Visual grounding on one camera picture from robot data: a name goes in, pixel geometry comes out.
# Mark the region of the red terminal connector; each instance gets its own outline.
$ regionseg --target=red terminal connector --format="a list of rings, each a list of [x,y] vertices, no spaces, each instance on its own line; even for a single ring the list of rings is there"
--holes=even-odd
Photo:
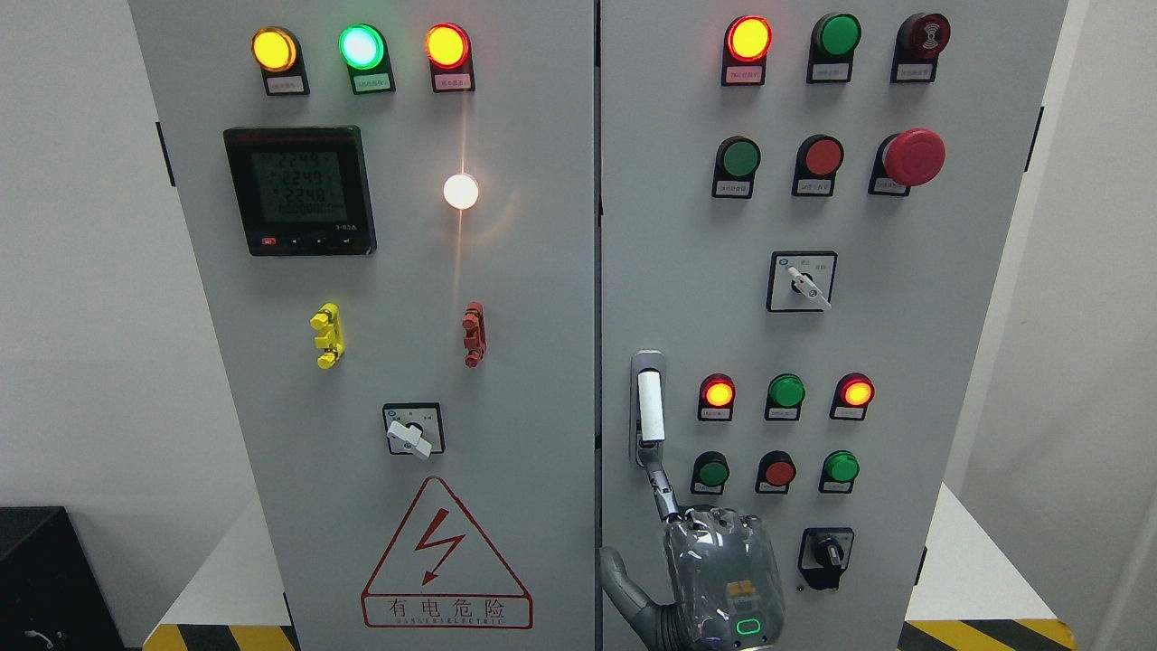
[[[466,367],[473,369],[486,356],[486,318],[482,313],[482,303],[473,301],[466,305],[466,313],[462,317],[462,328],[466,336],[462,340],[462,346],[466,348]]]

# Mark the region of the lightning bolt symbol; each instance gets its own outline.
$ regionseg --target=lightning bolt symbol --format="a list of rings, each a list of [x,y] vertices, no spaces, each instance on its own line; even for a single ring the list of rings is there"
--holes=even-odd
[[[422,585],[426,585],[437,578],[437,575],[434,572],[437,572],[437,569],[442,567],[442,563],[445,563],[445,560],[454,554],[454,550],[462,543],[462,539],[466,538],[466,534],[458,534],[430,542],[430,537],[434,535],[434,532],[437,531],[442,523],[445,521],[445,517],[449,515],[450,512],[445,509],[439,509],[437,513],[434,515],[434,519],[430,520],[430,525],[426,527],[426,533],[422,534],[422,539],[418,541],[418,547],[414,548],[414,552],[421,552],[422,549],[429,549],[440,545],[450,545],[450,547],[445,549],[445,554],[442,555],[442,558],[440,558],[437,564],[434,565],[434,569],[426,572],[426,576],[422,578]]]

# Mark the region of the illuminated indicator light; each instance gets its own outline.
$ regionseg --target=illuminated indicator light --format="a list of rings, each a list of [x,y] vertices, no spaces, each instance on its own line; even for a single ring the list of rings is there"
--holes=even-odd
[[[850,14],[839,14],[824,22],[817,45],[831,57],[843,57],[860,44],[860,21]]]
[[[772,382],[767,387],[767,395],[772,402],[780,407],[798,407],[803,402],[806,392],[803,382],[797,376],[783,376]]]
[[[758,61],[771,46],[772,25],[760,16],[742,16],[728,29],[727,47],[737,60]]]
[[[699,468],[699,483],[707,487],[721,487],[727,483],[727,480],[730,476],[731,472],[728,469],[727,465],[718,461],[703,464],[703,466]]]
[[[455,173],[442,184],[445,202],[466,209],[478,201],[478,180],[469,173]]]
[[[338,37],[338,49],[349,67],[373,69],[385,57],[385,42],[376,29],[368,24],[352,24]]]
[[[456,68],[470,54],[470,37],[454,23],[439,23],[426,32],[426,56],[441,68]]]
[[[852,380],[847,385],[843,385],[841,395],[845,405],[849,407],[863,407],[871,402],[872,397],[876,395],[876,390],[868,380]]]
[[[297,62],[297,43],[280,27],[263,27],[253,35],[253,58],[268,72],[285,72]]]
[[[824,474],[833,482],[846,484],[860,475],[860,461],[850,452],[837,452],[824,461]]]
[[[764,624],[759,620],[739,620],[735,623],[735,631],[739,635],[756,635],[764,630]]]
[[[703,400],[712,407],[727,407],[735,399],[735,387],[723,380],[716,380],[707,385],[703,391]]]

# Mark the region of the robotic hand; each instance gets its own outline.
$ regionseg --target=robotic hand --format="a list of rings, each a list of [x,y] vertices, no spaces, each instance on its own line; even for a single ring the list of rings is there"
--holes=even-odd
[[[665,530],[675,604],[655,604],[614,548],[599,550],[603,590],[648,651],[771,649],[783,629],[783,593],[759,518],[697,506]]]

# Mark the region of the white wall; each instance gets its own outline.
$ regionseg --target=white wall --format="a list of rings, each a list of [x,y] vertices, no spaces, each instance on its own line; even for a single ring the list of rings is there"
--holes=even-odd
[[[1155,28],[1089,3],[960,494],[1092,651],[1157,649]]]
[[[0,504],[140,645],[255,496],[128,7],[0,2]]]

